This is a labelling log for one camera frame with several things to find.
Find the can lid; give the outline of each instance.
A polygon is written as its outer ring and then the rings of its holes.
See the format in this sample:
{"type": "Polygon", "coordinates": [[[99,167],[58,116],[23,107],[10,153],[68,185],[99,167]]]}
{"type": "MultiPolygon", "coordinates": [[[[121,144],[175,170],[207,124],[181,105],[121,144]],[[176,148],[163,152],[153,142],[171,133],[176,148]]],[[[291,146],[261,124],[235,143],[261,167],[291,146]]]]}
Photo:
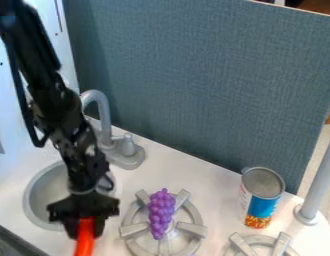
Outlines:
{"type": "Polygon", "coordinates": [[[242,175],[242,182],[251,194],[265,199],[276,198],[285,190],[283,178],[263,167],[248,169],[242,175]]]}

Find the stove burner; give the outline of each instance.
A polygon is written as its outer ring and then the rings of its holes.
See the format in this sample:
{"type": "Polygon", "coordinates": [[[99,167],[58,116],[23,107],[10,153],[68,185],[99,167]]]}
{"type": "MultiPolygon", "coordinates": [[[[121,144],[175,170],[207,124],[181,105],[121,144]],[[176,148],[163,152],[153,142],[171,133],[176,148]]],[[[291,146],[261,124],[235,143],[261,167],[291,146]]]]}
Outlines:
{"type": "Polygon", "coordinates": [[[160,240],[154,240],[148,225],[147,205],[150,202],[145,190],[135,194],[120,228],[120,237],[125,239],[134,256],[188,256],[193,255],[206,237],[207,228],[197,208],[189,201],[190,193],[182,189],[176,198],[173,220],[160,240]]]}
{"type": "Polygon", "coordinates": [[[262,246],[272,250],[272,256],[299,256],[290,246],[291,237],[284,232],[279,237],[273,238],[264,235],[251,235],[241,237],[239,233],[234,233],[229,237],[230,245],[225,246],[221,256],[258,256],[251,247],[262,246]]]}

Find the metal pipe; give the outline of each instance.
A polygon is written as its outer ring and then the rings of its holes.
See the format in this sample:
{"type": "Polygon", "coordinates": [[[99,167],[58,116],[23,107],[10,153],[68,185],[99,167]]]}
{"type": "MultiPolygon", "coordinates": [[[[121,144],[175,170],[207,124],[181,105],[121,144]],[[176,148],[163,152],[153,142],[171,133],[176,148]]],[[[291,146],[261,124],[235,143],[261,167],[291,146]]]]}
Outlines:
{"type": "Polygon", "coordinates": [[[323,196],[327,192],[329,185],[330,144],[298,214],[306,220],[313,220],[317,215],[318,208],[322,202],[323,196]]]}
{"type": "Polygon", "coordinates": [[[112,145],[112,128],[107,97],[98,90],[88,90],[81,94],[82,111],[93,101],[97,103],[101,121],[102,143],[112,145]]]}

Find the faucet knob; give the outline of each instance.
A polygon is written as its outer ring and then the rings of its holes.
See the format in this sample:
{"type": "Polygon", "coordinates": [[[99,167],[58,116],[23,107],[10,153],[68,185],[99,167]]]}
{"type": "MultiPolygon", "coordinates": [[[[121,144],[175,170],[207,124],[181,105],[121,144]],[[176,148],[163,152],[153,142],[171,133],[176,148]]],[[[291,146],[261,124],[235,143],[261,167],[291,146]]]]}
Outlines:
{"type": "Polygon", "coordinates": [[[124,156],[133,156],[136,152],[136,148],[135,148],[132,134],[125,133],[123,135],[123,137],[124,137],[124,140],[121,144],[121,153],[124,156]]]}

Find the white countertop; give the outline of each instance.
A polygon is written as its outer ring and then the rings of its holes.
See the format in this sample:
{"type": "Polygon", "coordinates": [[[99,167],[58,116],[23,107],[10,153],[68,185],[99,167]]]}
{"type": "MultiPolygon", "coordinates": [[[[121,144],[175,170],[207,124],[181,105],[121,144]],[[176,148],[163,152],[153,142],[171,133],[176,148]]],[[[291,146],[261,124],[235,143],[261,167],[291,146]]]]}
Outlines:
{"type": "MultiPolygon", "coordinates": [[[[123,132],[113,128],[114,135],[123,132]]],[[[153,193],[163,187],[172,193],[181,189],[191,193],[190,201],[208,227],[208,236],[197,252],[199,256],[219,255],[234,232],[277,237],[281,231],[293,237],[291,246],[302,256],[330,255],[330,227],[326,219],[321,216],[316,226],[308,227],[294,218],[293,208],[302,202],[301,198],[284,193],[270,227],[264,230],[248,228],[240,222],[237,214],[239,174],[145,138],[135,136],[134,139],[145,148],[146,160],[133,171],[111,166],[117,179],[116,196],[121,199],[121,214],[106,222],[103,236],[95,242],[94,256],[130,255],[119,238],[122,218],[135,200],[137,191],[145,189],[153,193]]],[[[35,226],[22,209],[22,196],[28,182],[37,172],[58,160],[60,156],[50,143],[43,149],[26,145],[21,148],[21,154],[13,157],[0,156],[0,174],[9,174],[0,183],[0,224],[49,255],[68,256],[73,255],[74,241],[63,232],[46,231],[35,226]]]]}

